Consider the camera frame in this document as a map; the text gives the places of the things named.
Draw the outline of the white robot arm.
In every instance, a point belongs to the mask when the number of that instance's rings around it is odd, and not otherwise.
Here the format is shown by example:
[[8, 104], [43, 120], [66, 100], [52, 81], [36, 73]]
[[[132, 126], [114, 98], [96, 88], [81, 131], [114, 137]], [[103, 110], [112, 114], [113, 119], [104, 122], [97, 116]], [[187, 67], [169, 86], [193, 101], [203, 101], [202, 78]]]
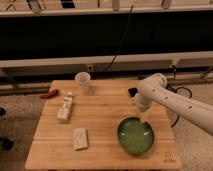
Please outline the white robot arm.
[[213, 106], [173, 93], [166, 89], [167, 84], [161, 73], [139, 81], [135, 96], [138, 108], [147, 111], [155, 101], [213, 136]]

